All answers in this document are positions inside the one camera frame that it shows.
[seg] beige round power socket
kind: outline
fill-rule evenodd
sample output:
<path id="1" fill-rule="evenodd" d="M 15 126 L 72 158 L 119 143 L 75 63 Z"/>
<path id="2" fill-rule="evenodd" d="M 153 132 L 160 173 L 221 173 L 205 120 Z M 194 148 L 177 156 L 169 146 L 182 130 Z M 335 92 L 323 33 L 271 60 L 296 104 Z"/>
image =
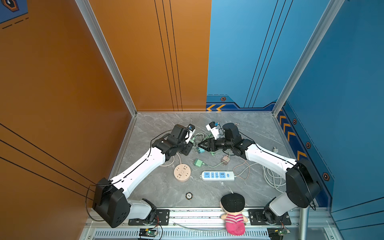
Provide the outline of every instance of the beige round power socket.
<path id="1" fill-rule="evenodd" d="M 191 176 L 191 168 L 187 164 L 179 164 L 176 166 L 173 174 L 179 182 L 185 182 Z"/>

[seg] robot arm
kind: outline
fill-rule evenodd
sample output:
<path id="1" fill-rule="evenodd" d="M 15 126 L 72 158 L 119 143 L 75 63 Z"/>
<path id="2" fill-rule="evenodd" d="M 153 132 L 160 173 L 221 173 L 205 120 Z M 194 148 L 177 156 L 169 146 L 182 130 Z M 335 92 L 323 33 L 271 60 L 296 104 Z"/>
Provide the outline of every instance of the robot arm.
<path id="1" fill-rule="evenodd" d="M 206 151 L 230 149 L 243 159 L 257 162 L 286 180 L 286 192 L 272 199 L 264 208 L 264 220 L 269 224 L 280 222 L 282 215 L 295 208 L 306 208 L 319 194 L 320 179 L 309 160 L 287 158 L 266 150 L 249 139 L 242 139 L 233 123 L 223 125 L 223 138 L 209 138 L 199 143 Z"/>
<path id="2" fill-rule="evenodd" d="M 92 208 L 111 226 L 117 227 L 126 218 L 153 221 L 156 207 L 148 200 L 127 199 L 135 187 L 155 168 L 180 152 L 188 155 L 195 126 L 175 125 L 172 132 L 154 141 L 151 148 L 132 166 L 119 175 L 96 185 Z"/>

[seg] metal base plate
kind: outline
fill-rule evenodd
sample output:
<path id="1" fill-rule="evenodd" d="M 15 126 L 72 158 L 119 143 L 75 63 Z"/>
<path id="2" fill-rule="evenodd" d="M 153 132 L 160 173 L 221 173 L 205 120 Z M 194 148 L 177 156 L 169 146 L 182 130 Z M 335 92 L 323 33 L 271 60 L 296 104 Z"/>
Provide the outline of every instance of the metal base plate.
<path id="1" fill-rule="evenodd" d="M 249 219 L 251 220 L 251 225 L 267 225 L 263 220 L 263 209 L 249 209 Z M 289 218 L 288 212 L 283 215 L 283 224 L 291 225 L 291 219 Z"/>
<path id="2" fill-rule="evenodd" d="M 169 209 L 156 209 L 156 216 L 159 217 L 159 224 L 162 226 L 167 226 L 168 225 L 168 220 L 169 220 Z M 157 221 L 155 220 L 151 224 L 147 224 L 147 222 L 141 220 L 141 219 L 130 219 L 128 221 L 128 225 L 130 226 L 151 226 L 151 225 L 156 225 Z"/>

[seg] yellow chevron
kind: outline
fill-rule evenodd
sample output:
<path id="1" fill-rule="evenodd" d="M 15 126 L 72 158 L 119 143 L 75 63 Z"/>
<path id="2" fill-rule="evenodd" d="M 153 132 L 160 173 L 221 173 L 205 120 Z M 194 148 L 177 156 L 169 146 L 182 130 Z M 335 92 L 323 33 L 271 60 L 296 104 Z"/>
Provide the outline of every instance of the yellow chevron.
<path id="1" fill-rule="evenodd" d="M 290 135 L 296 136 L 296 134 L 295 134 L 294 132 L 290 132 L 290 131 L 288 131 L 288 136 L 287 136 L 287 138 L 288 138 L 288 142 L 289 142 L 289 136 L 290 136 Z"/>
<path id="2" fill-rule="evenodd" d="M 283 126 L 284 126 L 283 131 L 284 131 L 284 133 L 285 133 L 285 127 L 290 127 L 291 125 L 289 125 L 288 123 L 284 123 Z"/>
<path id="3" fill-rule="evenodd" d="M 286 119 L 286 116 L 280 116 L 280 125 L 281 125 L 281 119 L 282 118 L 285 118 Z"/>
<path id="4" fill-rule="evenodd" d="M 225 104 L 221 105 L 220 107 L 216 108 L 217 111 L 221 111 L 220 108 L 224 107 Z"/>
<path id="5" fill-rule="evenodd" d="M 304 156 L 304 157 L 307 157 L 307 155 L 306 155 L 305 153 L 300 152 L 300 151 L 297 151 L 297 161 L 299 161 L 299 159 L 300 159 L 300 155 L 301 155 L 301 156 Z"/>
<path id="6" fill-rule="evenodd" d="M 207 108 L 208 111 L 212 111 L 211 107 L 215 106 L 216 104 L 212 104 L 209 108 Z"/>

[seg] power strip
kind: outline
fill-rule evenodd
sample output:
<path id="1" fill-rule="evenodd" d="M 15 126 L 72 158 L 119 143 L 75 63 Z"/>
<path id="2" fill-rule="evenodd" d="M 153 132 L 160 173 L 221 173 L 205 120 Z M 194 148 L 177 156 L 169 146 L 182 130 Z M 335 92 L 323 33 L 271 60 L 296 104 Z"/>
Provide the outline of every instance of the power strip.
<path id="1" fill-rule="evenodd" d="M 204 171 L 200 175 L 203 181 L 234 181 L 233 171 Z"/>

